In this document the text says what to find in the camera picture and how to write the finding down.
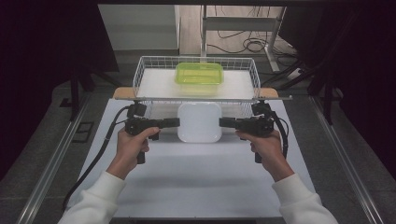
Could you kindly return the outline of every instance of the human hand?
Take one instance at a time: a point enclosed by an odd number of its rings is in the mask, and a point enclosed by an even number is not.
[[[149,151],[149,141],[147,138],[159,131],[159,128],[152,127],[147,128],[136,136],[132,136],[125,132],[125,128],[122,128],[118,136],[117,154],[106,171],[120,179],[125,179],[129,172],[137,165],[137,154],[140,151]]]
[[[250,141],[251,151],[260,154],[262,166],[270,173],[275,182],[294,174],[282,154],[278,131],[271,132],[267,137],[258,137],[241,131],[235,133],[240,138]]]

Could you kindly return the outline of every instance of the cuff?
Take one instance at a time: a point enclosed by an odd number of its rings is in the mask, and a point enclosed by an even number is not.
[[[281,205],[299,202],[313,194],[297,174],[279,180],[273,185],[273,189]]]
[[[124,180],[102,172],[96,182],[87,191],[107,201],[116,203],[126,183]]]

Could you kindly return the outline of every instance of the green plastic container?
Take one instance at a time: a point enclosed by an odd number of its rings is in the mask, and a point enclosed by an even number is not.
[[[214,95],[223,82],[223,69],[218,63],[179,63],[175,82],[187,95]]]

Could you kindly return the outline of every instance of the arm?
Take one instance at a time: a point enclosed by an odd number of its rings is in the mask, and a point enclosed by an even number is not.
[[[251,150],[262,156],[262,166],[275,180],[273,188],[280,200],[279,211],[288,224],[337,223],[334,216],[322,206],[319,196],[309,191],[283,157],[278,131],[266,138],[236,131],[251,142]]]
[[[149,151],[147,138],[158,131],[148,128],[131,136],[121,129],[113,161],[92,187],[79,194],[78,202],[64,213],[59,223],[109,223],[118,209],[117,199],[125,187],[124,179],[137,165],[137,154]]]

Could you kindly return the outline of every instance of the white sweater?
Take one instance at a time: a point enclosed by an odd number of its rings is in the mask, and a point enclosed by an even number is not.
[[[102,172],[92,187],[79,194],[78,203],[64,213],[59,223],[109,223],[124,187],[125,181]],[[280,200],[280,213],[288,224],[337,223],[322,206],[319,196],[309,191],[298,175],[276,182],[273,188]]]

